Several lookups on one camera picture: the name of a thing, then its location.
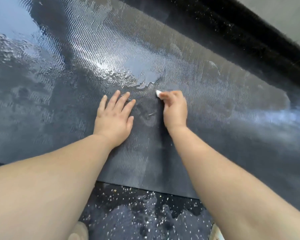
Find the forearm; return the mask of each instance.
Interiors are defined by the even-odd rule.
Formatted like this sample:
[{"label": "forearm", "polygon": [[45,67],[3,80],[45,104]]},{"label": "forearm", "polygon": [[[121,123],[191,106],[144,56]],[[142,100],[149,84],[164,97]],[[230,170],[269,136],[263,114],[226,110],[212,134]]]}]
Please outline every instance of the forearm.
[{"label": "forearm", "polygon": [[0,239],[66,238],[110,151],[104,138],[92,135],[54,152],[1,166]]},{"label": "forearm", "polygon": [[225,239],[300,239],[299,211],[186,127],[169,133]]}]

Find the wet mat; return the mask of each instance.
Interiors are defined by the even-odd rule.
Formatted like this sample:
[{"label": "wet mat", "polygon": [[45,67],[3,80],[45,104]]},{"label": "wet mat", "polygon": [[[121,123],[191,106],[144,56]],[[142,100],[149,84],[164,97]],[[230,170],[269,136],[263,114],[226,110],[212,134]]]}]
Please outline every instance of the wet mat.
[{"label": "wet mat", "polygon": [[300,87],[253,59],[251,73],[169,15],[119,0],[0,0],[0,163],[92,134],[101,97],[120,89],[137,101],[134,127],[98,180],[197,198],[155,96],[180,89],[190,129],[300,209]]}]

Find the foot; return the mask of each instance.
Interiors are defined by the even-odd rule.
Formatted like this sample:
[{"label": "foot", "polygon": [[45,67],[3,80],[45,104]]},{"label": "foot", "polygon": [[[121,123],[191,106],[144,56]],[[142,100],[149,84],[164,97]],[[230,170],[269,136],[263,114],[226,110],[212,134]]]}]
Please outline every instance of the foot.
[{"label": "foot", "polygon": [[68,240],[88,240],[88,228],[83,222],[78,221],[72,229]]},{"label": "foot", "polygon": [[225,240],[223,235],[221,234],[220,229],[216,224],[213,224],[212,230],[209,236],[209,240]]}]

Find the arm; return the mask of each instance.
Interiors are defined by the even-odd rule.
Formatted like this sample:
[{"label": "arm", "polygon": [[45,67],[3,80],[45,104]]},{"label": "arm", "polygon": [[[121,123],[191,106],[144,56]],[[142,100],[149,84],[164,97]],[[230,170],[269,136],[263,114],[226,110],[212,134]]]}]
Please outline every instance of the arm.
[{"label": "arm", "polygon": [[226,240],[300,239],[300,212],[186,126],[180,91],[163,92],[164,123],[192,184]]},{"label": "arm", "polygon": [[110,151],[129,136],[135,100],[116,91],[98,108],[93,135],[0,167],[0,239],[67,239]]}]

